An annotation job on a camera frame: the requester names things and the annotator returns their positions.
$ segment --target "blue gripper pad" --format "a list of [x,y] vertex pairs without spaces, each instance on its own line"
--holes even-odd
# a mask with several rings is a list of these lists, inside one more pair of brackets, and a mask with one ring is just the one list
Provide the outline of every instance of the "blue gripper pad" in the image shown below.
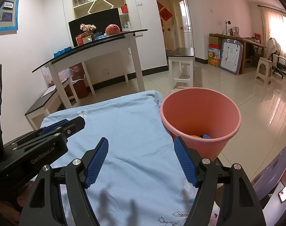
[[204,134],[203,139],[212,139],[209,135]]
[[108,152],[108,140],[104,139],[101,143],[99,149],[91,160],[87,168],[87,177],[85,179],[85,185],[90,187],[91,184],[96,182],[96,179],[99,175],[100,169],[104,163]]
[[64,120],[59,121],[59,122],[57,122],[57,123],[54,123],[54,124],[52,124],[52,125],[50,125],[50,126],[48,126],[48,127],[45,127],[45,128],[43,129],[43,131],[42,131],[42,133],[41,133],[40,136],[42,136],[42,135],[44,135],[44,134],[46,134],[46,133],[48,133],[48,132],[51,132],[54,128],[59,127],[59,126],[61,126],[62,124],[66,123],[66,122],[68,122],[68,120],[67,120],[67,119],[64,119]]
[[193,186],[197,186],[198,178],[196,176],[196,167],[179,138],[174,140],[174,151],[188,182]]

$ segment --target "pink bucket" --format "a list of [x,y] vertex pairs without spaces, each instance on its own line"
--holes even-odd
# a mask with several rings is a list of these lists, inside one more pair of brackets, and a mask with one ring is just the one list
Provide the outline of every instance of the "pink bucket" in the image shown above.
[[[212,161],[241,124],[237,105],[227,96],[206,88],[186,88],[170,94],[164,99],[160,114],[173,140],[181,136],[189,148]],[[212,139],[190,136],[203,134]]]

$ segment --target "sheer curtain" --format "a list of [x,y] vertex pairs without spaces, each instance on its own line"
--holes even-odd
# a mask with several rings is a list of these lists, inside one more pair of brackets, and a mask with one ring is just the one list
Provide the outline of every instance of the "sheer curtain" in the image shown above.
[[280,55],[286,57],[286,14],[265,7],[260,7],[260,10],[265,42],[275,38],[281,46]]

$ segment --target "curtain rod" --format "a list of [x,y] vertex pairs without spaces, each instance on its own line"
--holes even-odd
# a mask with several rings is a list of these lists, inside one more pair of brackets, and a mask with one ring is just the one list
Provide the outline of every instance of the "curtain rod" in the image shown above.
[[275,9],[275,8],[271,8],[271,7],[266,7],[266,8],[269,8],[269,9],[273,9],[273,10],[276,10],[276,11],[279,11],[281,13],[284,13],[283,11],[281,10],[278,10],[278,9]]

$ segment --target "human hand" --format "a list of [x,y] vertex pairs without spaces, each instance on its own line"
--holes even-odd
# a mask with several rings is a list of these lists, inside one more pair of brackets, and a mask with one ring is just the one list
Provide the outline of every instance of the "human hand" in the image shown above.
[[[23,207],[25,205],[26,199],[29,195],[33,183],[34,181],[29,181],[26,189],[16,198],[16,201],[19,206]],[[10,222],[14,226],[18,226],[21,213],[15,210],[10,203],[0,201],[0,212],[8,222]]]

